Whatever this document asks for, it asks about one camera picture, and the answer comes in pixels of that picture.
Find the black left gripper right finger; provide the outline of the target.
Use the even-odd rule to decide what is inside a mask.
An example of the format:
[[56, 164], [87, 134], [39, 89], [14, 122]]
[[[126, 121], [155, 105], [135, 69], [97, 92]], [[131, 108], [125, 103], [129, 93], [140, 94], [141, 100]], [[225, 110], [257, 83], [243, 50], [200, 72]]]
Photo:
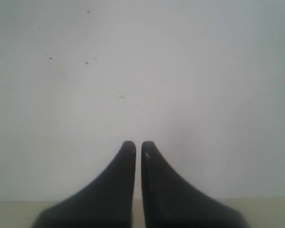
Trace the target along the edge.
[[205, 195], [184, 180], [155, 143], [141, 149], [142, 202], [148, 228], [248, 228], [237, 210]]

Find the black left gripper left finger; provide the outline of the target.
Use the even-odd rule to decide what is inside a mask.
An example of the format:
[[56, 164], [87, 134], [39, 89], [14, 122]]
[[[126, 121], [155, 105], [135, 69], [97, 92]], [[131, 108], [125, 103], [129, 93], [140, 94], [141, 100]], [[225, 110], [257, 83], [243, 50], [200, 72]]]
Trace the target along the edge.
[[123, 142], [120, 150], [85, 188], [42, 211], [34, 228], [130, 228], [136, 147]]

